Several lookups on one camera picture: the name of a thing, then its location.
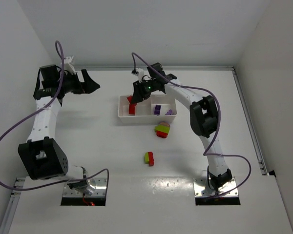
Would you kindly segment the red green purple lego stack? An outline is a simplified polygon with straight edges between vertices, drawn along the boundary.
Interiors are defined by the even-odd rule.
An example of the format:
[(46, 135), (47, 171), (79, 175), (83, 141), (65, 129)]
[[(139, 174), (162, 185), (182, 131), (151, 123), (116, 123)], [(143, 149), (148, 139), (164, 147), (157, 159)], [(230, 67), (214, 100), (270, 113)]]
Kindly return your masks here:
[(166, 122), (160, 122), (155, 126), (154, 130), (158, 137), (167, 138), (170, 131), (170, 124)]

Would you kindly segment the purple square lego brick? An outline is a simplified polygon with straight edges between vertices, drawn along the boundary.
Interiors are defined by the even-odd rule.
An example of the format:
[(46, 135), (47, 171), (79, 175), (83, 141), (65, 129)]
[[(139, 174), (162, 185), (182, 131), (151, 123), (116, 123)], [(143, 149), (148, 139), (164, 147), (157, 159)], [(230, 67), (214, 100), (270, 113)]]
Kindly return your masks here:
[(155, 105), (155, 107), (154, 107), (154, 114), (156, 116), (159, 116), (160, 115), (161, 107), (162, 107), (161, 105), (158, 105), (158, 104)]

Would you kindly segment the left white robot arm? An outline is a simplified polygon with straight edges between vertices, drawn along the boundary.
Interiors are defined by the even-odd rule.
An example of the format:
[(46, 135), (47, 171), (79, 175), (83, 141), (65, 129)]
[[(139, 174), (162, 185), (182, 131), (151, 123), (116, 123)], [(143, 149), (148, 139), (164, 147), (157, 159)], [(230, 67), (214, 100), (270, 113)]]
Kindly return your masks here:
[(38, 114), (26, 143), (18, 146), (18, 153), (32, 180), (67, 180), (70, 189), (91, 195), (95, 190), (94, 181), (86, 178), (84, 167), (69, 164), (66, 154), (55, 141), (55, 130), (65, 94), (91, 94), (100, 85), (85, 69), (81, 70), (84, 80), (80, 81), (77, 73), (67, 65), (60, 82), (61, 71), (57, 65), (39, 69), (33, 94)]

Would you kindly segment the red rounded lego brick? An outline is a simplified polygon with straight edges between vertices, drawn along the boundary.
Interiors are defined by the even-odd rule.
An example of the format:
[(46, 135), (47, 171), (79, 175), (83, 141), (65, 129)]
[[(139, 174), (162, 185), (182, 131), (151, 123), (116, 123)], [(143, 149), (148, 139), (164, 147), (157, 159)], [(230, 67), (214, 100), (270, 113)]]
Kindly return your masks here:
[(136, 113), (136, 105), (135, 104), (130, 104), (128, 108), (128, 114), (129, 115), (135, 115)]

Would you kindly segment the purple flower lego brick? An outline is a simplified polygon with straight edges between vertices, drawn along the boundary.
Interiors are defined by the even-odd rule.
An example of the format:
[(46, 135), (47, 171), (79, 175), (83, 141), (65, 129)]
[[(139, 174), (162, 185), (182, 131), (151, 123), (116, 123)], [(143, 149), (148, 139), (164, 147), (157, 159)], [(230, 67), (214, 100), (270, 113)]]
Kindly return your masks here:
[(171, 109), (169, 109), (167, 112), (166, 112), (166, 116), (171, 116), (173, 115), (173, 111)]

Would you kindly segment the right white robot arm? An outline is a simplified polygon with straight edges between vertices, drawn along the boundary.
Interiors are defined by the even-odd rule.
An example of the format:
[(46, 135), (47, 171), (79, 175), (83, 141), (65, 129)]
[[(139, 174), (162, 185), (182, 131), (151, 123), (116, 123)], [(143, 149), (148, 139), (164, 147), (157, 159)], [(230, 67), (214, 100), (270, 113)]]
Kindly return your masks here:
[(134, 68), (131, 72), (138, 78), (133, 83), (131, 103), (140, 103), (148, 99), (151, 93), (160, 91), (189, 110), (191, 129), (199, 136), (205, 149), (203, 155), (208, 160), (208, 185), (217, 192), (220, 187), (231, 181), (232, 174), (222, 155), (217, 136), (220, 117), (216, 99), (212, 95), (204, 97), (182, 85), (175, 75), (165, 74), (160, 63), (151, 65), (147, 70), (148, 80), (145, 79), (143, 69)]

